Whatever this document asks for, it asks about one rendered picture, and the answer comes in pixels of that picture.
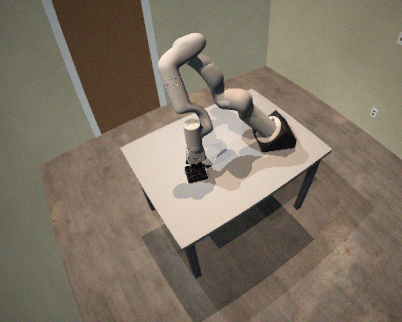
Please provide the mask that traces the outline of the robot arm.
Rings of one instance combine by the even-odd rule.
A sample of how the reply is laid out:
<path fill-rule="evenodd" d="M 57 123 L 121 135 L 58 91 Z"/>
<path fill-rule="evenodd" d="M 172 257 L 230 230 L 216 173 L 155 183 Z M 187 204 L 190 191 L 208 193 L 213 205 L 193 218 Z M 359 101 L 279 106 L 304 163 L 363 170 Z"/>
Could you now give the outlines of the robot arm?
<path fill-rule="evenodd" d="M 219 108 L 237 111 L 239 118 L 256 131 L 260 142 L 273 141 L 280 133 L 280 120 L 275 116 L 268 117 L 256 107 L 248 91 L 227 88 L 219 67 L 211 58 L 201 53 L 205 46 L 206 39 L 202 34 L 191 33 L 176 40 L 158 62 L 158 71 L 174 111 L 177 114 L 194 112 L 200 120 L 188 119 L 183 124 L 186 149 L 199 151 L 202 148 L 202 138 L 212 132 L 213 124 L 208 112 L 189 100 L 179 73 L 179 68 L 185 63 L 205 80 L 213 101 Z"/>

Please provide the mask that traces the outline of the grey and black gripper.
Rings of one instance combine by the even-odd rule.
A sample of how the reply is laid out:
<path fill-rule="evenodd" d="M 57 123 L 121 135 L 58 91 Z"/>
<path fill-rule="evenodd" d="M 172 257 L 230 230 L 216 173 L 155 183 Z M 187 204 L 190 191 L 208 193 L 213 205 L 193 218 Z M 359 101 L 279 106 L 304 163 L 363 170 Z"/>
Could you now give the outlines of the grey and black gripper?
<path fill-rule="evenodd" d="M 198 164 L 198 167 L 200 169 L 202 161 L 206 160 L 206 155 L 205 155 L 205 150 L 202 145 L 202 148 L 199 151 L 189 151 L 189 149 L 186 149 L 186 164 L 193 165 L 193 169 L 196 170 L 196 165 L 195 163 Z"/>

